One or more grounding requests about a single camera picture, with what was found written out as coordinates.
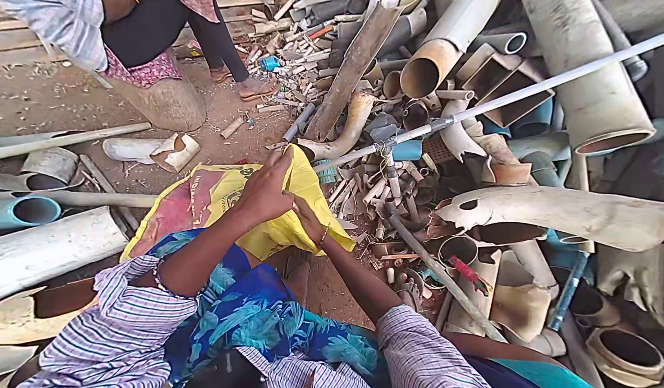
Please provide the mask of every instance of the yellow sack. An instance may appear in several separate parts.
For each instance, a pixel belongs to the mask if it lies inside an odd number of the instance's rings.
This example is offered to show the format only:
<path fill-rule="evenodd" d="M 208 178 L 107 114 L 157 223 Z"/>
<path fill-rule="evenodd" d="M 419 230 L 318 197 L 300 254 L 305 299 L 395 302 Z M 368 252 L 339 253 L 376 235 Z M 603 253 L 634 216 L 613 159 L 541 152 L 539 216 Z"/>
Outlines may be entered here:
<path fill-rule="evenodd" d="M 329 235 L 351 252 L 355 242 L 332 215 L 317 174 L 303 151 L 296 145 L 289 146 L 294 148 L 294 154 L 283 189 L 308 201 L 320 223 L 330 225 Z M 233 206 L 252 173 L 261 167 L 261 164 L 195 167 L 189 176 L 169 186 L 155 201 L 124 249 L 121 261 L 145 254 L 169 233 L 213 224 Z M 256 226 L 236 243 L 260 260 L 291 245 L 315 255 L 325 254 L 308 237 L 293 211 Z"/>

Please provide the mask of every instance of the bracelet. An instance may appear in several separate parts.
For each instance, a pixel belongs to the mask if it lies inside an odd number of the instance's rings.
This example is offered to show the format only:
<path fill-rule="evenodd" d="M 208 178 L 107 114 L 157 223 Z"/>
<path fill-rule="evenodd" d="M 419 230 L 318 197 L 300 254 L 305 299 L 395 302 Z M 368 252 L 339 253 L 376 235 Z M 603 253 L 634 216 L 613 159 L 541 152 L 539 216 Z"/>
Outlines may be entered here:
<path fill-rule="evenodd" d="M 202 294 L 204 294 L 205 291 L 207 291 L 207 284 L 209 284 L 209 282 L 210 282 L 209 280 L 207 281 L 207 283 L 206 283 L 202 288 L 200 288 L 200 291 L 199 291 L 198 294 L 195 295 L 195 296 L 184 296 L 184 295 L 178 295 L 178 294 L 174 294 L 174 293 L 172 293 L 171 291 L 169 291 L 168 288 L 166 288 L 166 287 L 164 286 L 164 283 L 161 282 L 161 278 L 159 278 L 159 266 L 160 266 L 161 263 L 163 263 L 163 262 L 164 262 L 164 260 L 159 260 L 159 261 L 157 262 L 157 264 L 152 268 L 152 275 L 155 277 L 155 283 L 157 284 L 157 288 L 159 288 L 159 289 L 161 289 L 162 291 L 164 291 L 165 293 L 167 293 L 167 294 L 169 294 L 169 295 L 175 297 L 176 299 L 182 299 L 182 300 L 194 300 L 194 299 L 197 299 L 197 298 L 199 298 L 200 296 L 202 296 Z"/>
<path fill-rule="evenodd" d="M 330 224 L 327 224 L 327 227 L 325 228 L 325 233 L 322 234 L 322 238 L 320 239 L 320 243 L 317 245 L 318 249 L 322 249 L 322 243 L 325 242 L 325 237 L 327 237 L 327 232 L 330 230 Z"/>

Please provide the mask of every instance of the black leggings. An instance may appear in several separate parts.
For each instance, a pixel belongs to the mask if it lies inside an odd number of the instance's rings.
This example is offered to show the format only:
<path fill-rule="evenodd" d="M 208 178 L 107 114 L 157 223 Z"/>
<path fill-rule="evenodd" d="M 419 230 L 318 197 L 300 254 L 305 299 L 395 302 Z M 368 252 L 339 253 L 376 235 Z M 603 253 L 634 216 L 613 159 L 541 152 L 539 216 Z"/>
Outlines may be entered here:
<path fill-rule="evenodd" d="M 166 51 L 179 37 L 188 22 L 200 43 L 210 69 L 229 67 L 234 81 L 248 78 L 224 18 L 215 1 L 216 16 L 221 23 L 212 23 L 190 10 L 180 0 L 145 0 L 123 19 L 102 25 L 102 40 L 123 66 L 140 66 Z"/>

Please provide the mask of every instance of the foot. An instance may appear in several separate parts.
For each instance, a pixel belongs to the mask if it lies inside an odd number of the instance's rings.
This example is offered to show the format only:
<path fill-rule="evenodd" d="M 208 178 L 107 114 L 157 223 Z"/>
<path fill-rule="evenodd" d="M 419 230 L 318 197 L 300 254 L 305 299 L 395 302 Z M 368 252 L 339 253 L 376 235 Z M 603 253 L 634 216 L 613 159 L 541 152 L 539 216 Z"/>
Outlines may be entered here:
<path fill-rule="evenodd" d="M 218 69 L 210 69 L 210 76 L 212 76 L 212 80 L 216 84 L 221 84 L 224 82 L 226 77 L 228 77 L 230 74 L 231 72 L 225 66 L 221 66 Z"/>
<path fill-rule="evenodd" d="M 247 78 L 245 81 L 236 83 L 236 91 L 243 100 L 272 93 L 275 90 L 275 84 L 261 81 L 259 79 Z"/>

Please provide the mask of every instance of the hand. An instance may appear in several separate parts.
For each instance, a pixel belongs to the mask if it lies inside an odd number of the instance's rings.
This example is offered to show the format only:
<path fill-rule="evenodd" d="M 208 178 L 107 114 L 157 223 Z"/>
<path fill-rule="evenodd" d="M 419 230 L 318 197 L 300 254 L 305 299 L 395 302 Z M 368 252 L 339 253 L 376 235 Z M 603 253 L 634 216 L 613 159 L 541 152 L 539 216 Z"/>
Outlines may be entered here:
<path fill-rule="evenodd" d="M 320 244 L 320 242 L 322 241 L 322 235 L 325 234 L 326 226 L 320 224 L 319 220 L 317 219 L 317 216 L 315 215 L 315 212 L 312 211 L 310 206 L 308 206 L 308 202 L 306 202 L 305 199 L 299 197 L 298 195 L 295 195 L 289 190 L 285 190 L 284 195 L 288 195 L 291 198 L 293 198 L 294 201 L 293 211 L 294 213 L 296 213 L 296 216 L 298 216 L 298 219 L 301 221 L 301 225 L 303 225 L 303 230 L 306 231 L 308 237 L 310 237 L 310 239 L 312 240 L 313 243 L 315 243 L 315 245 Z"/>
<path fill-rule="evenodd" d="M 254 172 L 241 198 L 233 207 L 252 226 L 273 220 L 293 208 L 293 199 L 282 194 L 284 176 L 293 160 L 293 148 L 285 153 L 272 151 L 262 168 Z"/>

